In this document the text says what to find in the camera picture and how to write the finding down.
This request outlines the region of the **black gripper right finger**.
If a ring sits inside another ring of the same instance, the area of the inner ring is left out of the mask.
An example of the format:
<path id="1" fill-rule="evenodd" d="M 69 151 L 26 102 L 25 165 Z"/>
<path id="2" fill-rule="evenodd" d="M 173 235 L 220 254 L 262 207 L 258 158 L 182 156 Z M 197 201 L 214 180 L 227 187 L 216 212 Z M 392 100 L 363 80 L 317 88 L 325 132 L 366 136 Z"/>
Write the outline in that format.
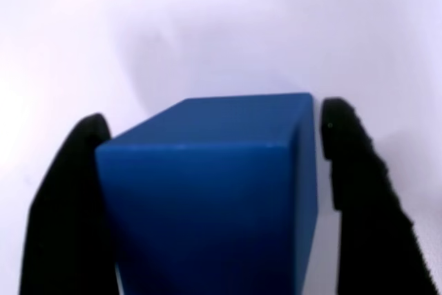
<path id="1" fill-rule="evenodd" d="M 325 99 L 320 134 L 341 214 L 337 294 L 436 294 L 414 225 L 353 106 Z"/>

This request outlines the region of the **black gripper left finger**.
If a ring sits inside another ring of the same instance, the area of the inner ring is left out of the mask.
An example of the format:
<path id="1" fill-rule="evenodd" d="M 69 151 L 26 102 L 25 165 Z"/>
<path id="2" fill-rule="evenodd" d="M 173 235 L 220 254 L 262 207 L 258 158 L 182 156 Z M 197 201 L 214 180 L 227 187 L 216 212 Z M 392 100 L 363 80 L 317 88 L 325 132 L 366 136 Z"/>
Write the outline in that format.
<path id="1" fill-rule="evenodd" d="M 118 294 L 95 161 L 95 149 L 110 138 L 96 113 L 59 148 L 29 209 L 20 294 Z"/>

